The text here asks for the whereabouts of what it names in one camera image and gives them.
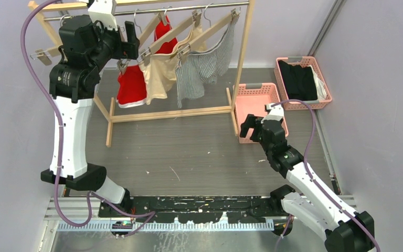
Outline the beige underwear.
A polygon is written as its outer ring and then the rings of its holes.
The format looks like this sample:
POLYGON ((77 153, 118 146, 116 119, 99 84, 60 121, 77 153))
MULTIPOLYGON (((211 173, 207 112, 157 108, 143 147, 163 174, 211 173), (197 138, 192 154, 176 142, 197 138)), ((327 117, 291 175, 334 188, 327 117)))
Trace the beige underwear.
POLYGON ((201 33, 203 33, 202 24, 193 24, 186 38, 181 41, 173 39, 164 43, 148 60, 142 60, 139 63, 145 82, 147 105, 154 99, 167 98, 167 92, 176 84, 176 68, 179 62, 177 50, 201 33))

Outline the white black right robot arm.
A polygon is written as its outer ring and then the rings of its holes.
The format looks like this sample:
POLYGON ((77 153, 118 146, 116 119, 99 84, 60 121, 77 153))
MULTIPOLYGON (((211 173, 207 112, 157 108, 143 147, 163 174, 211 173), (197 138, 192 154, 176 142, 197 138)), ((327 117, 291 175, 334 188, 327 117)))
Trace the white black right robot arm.
POLYGON ((327 251, 377 251, 372 240, 374 219, 349 206, 323 183, 304 156, 288 145, 280 120, 248 114, 240 136, 250 129, 251 141, 262 146, 270 166, 289 181, 272 192, 274 214, 297 217, 318 235, 327 251))

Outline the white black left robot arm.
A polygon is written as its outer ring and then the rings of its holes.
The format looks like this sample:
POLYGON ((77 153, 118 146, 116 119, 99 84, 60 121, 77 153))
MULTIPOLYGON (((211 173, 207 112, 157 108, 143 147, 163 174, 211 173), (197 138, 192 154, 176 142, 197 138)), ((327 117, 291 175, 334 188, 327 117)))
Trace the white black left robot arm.
POLYGON ((42 181, 76 191, 92 191, 112 203, 120 217, 132 210, 130 192, 108 178, 104 166, 86 160, 86 135, 100 72, 111 59, 135 59, 140 41, 134 23, 125 22, 127 39, 117 27, 89 15, 66 20, 59 29, 60 62, 49 75, 49 93, 56 105, 55 148, 42 181))

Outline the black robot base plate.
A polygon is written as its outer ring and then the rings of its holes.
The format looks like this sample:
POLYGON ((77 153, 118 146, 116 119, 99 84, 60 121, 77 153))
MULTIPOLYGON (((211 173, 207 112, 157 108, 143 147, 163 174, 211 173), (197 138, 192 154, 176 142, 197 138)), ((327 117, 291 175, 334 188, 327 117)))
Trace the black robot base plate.
POLYGON ((274 197, 268 196, 135 196, 131 198, 129 214, 154 212, 151 223, 205 224, 219 223, 226 215, 228 224, 265 222, 267 219, 285 220, 274 197))

